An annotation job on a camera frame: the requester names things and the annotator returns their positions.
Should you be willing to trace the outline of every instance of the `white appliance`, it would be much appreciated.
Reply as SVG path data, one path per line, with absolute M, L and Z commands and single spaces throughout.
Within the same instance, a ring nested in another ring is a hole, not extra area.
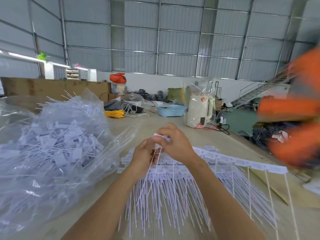
M 185 124 L 192 128 L 203 128 L 212 117 L 213 100 L 211 95 L 191 93 Z

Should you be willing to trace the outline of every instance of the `clear plastic bag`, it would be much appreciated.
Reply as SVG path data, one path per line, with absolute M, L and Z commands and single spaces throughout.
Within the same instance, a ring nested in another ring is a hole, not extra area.
M 119 135 L 111 133 L 102 102 L 88 89 L 39 105 L 34 114 L 0 100 L 0 118 L 11 117 L 0 129 L 6 138 L 0 144 L 0 236 L 70 209 L 118 168 L 122 148 L 138 130 L 121 125 Z M 25 119 L 12 120 L 17 115 Z
M 214 79 L 202 79 L 188 84 L 182 81 L 184 105 L 187 107 L 183 119 L 187 126 L 204 128 L 212 122 L 215 116 L 214 85 Z

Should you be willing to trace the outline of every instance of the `table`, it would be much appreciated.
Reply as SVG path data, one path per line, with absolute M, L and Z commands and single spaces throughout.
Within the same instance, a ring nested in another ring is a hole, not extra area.
M 143 139 L 146 139 L 154 134 L 154 132 L 165 125 L 168 122 L 172 122 L 178 126 L 189 138 L 191 144 L 196 147 L 200 146 L 214 146 L 221 153 L 239 157 L 247 160 L 253 160 L 258 162 L 267 161 L 266 153 L 260 149 L 256 149 L 246 142 L 242 141 L 236 135 L 230 136 L 215 130 L 202 130 L 192 129 L 187 127 L 183 123 L 181 117 L 160 117 L 156 114 L 151 114 L 149 118 L 137 119 L 137 118 L 123 118 L 123 119 L 111 119 L 111 124 L 114 127 L 114 131 L 121 131 L 126 126 L 135 125 L 138 126 L 136 137 L 130 142 L 128 146 L 123 150 L 121 156 L 126 155 L 129 149 L 137 146 Z M 94 187 L 94 190 L 87 197 L 83 198 L 76 204 L 71 210 L 67 211 L 62 216 L 41 224 L 40 226 L 28 228 L 22 230 L 17 234 L 11 236 L 9 240 L 59 240 L 65 232 L 77 221 L 77 219 L 105 192 L 112 181 L 117 177 L 117 174 L 112 174 L 102 181 L 98 182 Z M 266 185 L 253 173 L 250 174 L 250 180 L 260 189 L 265 195 L 268 195 Z M 308 199 L 300 199 L 299 194 L 302 187 L 301 181 L 296 177 L 290 175 L 288 178 L 291 187 L 295 187 L 296 190 L 292 193 L 294 198 L 294 210 L 301 240 L 313 240 L 320 237 L 320 210 L 317 208 L 305 207 L 308 204 Z M 272 195 L 275 209 L 278 214 L 279 224 L 279 239 L 294 240 L 296 239 L 294 234 L 294 227 L 292 222 L 292 215 L 290 207 L 285 204 L 276 194 Z M 313 203 L 316 205 L 320 201 L 317 197 L 312 198 Z M 132 238 L 128 236 L 127 223 L 121 224 L 119 232 L 115 232 L 113 239 L 216 239 L 215 234 L 209 232 L 207 229 L 200 232 L 199 229 L 194 229 L 189 220 L 186 220 L 184 228 L 181 230 L 181 234 L 178 235 L 178 231 L 173 227 L 166 226 L 164 222 L 165 236 L 162 236 L 161 230 L 158 229 L 158 222 L 152 224 L 147 231 L 145 238 L 143 238 L 142 231 L 139 228 L 133 230 Z M 269 239 L 276 239 L 274 229 L 265 227 L 266 235 Z

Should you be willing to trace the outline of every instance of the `fluorescent light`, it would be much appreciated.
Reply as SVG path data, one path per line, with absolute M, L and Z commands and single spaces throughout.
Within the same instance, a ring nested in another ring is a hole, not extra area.
M 33 61 L 37 61 L 37 62 L 46 63 L 45 60 L 40 60 L 40 59 L 33 58 L 33 57 L 30 57 L 30 56 L 23 56 L 23 55 L 19 55 L 19 54 L 16 54 L 16 53 L 11 53 L 11 52 L 8 52 L 8 54 L 9 54 L 10 56 L 19 57 L 19 58 L 23 58 L 23 59 L 26 59 L 26 60 L 33 60 Z
M 76 67 L 76 69 L 84 70 L 84 71 L 88 71 L 88 69 L 87 69 L 87 68 L 82 68 L 82 67 Z
M 58 64 L 58 63 L 52 63 L 52 64 L 57 67 L 71 68 L 69 65 L 63 65 L 63 64 Z

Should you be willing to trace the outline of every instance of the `left hand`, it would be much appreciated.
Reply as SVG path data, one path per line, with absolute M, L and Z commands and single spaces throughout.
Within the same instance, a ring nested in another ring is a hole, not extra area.
M 151 166 L 157 164 L 160 148 L 154 151 L 154 147 L 154 141 L 149 138 L 142 141 L 140 145 L 135 148 L 132 160 L 127 167 L 127 170 L 131 171 L 132 176 L 135 177 L 136 180 L 139 180 L 146 175 L 150 164 Z

